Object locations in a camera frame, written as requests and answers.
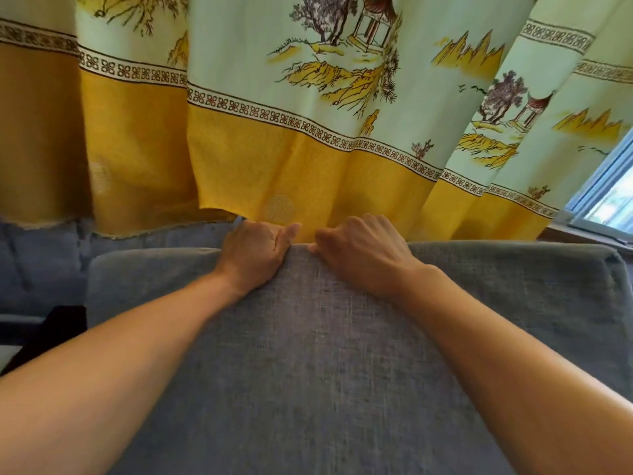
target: curtain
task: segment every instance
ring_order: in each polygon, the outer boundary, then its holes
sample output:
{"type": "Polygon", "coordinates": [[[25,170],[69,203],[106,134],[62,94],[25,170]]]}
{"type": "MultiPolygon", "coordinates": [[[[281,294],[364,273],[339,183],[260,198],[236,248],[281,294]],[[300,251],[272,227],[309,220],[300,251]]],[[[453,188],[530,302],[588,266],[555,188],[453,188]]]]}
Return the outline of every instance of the curtain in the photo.
{"type": "Polygon", "coordinates": [[[633,0],[0,0],[0,216],[534,239],[633,122],[633,0]]]}

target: window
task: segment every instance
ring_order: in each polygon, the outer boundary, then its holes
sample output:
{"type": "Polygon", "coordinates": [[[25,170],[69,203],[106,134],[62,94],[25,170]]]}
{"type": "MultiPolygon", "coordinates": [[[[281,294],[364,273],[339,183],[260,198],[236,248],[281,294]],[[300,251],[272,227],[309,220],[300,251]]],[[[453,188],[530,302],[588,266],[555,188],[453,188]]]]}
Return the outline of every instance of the window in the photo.
{"type": "Polygon", "coordinates": [[[633,245],[633,130],[567,204],[566,222],[633,245]]]}

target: person's left hand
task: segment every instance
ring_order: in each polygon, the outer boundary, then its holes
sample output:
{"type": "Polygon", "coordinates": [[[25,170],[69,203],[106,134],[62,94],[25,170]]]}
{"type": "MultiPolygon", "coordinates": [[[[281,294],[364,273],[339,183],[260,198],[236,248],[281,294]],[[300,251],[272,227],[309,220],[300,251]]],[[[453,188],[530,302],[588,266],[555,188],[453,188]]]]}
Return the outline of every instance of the person's left hand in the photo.
{"type": "Polygon", "coordinates": [[[273,278],[284,260],[300,223],[287,227],[243,221],[222,244],[213,275],[228,284],[238,298],[273,278]]]}

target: gazebo illustration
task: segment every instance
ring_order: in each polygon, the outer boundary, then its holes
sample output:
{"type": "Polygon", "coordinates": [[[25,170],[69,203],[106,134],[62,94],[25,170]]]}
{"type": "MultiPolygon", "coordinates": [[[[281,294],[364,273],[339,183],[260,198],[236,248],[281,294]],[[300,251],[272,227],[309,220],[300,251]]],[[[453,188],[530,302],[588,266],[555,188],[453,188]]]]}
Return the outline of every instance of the gazebo illustration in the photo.
{"type": "Polygon", "coordinates": [[[551,92],[550,96],[546,98],[534,98],[529,93],[527,94],[527,105],[523,107],[518,115],[509,123],[522,133],[530,131],[532,124],[539,117],[541,113],[550,104],[550,100],[555,92],[551,92]]]}
{"type": "Polygon", "coordinates": [[[363,0],[354,33],[347,39],[365,52],[382,54],[397,18],[393,0],[363,0]]]}

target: person's right hand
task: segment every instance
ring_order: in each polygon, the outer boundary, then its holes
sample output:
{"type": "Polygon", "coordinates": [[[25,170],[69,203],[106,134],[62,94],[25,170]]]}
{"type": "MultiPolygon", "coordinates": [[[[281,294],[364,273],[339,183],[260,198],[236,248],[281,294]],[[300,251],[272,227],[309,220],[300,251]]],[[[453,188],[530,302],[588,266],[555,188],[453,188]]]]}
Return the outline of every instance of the person's right hand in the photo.
{"type": "Polygon", "coordinates": [[[352,287],[398,303],[420,277],[445,276],[417,260],[383,215],[351,216],[335,229],[320,229],[308,249],[352,287]]]}

